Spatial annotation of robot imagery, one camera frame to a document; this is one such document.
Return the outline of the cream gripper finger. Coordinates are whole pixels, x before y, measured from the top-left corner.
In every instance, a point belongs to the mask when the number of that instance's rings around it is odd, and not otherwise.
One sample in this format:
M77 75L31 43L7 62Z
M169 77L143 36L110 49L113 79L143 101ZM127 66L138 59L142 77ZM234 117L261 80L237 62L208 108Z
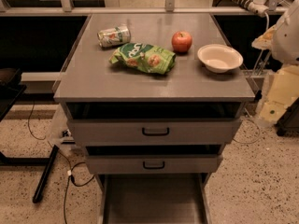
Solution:
M258 124L276 124L299 98L299 66L283 65L273 76L257 111Z
M261 50L271 49L272 48L272 38L273 38L273 34L275 32L275 29L276 29L275 25L271 26L262 35L255 38L253 40L253 42L251 43L251 45L255 49L261 49Z

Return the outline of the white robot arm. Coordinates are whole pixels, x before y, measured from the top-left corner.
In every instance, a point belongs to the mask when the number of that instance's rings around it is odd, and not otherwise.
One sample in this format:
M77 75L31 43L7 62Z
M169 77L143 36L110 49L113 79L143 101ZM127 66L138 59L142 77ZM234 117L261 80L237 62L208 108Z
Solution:
M299 0L294 0L277 23L255 38L256 49L269 49L281 68L270 76L258 103L256 122L264 127L274 125L299 98Z

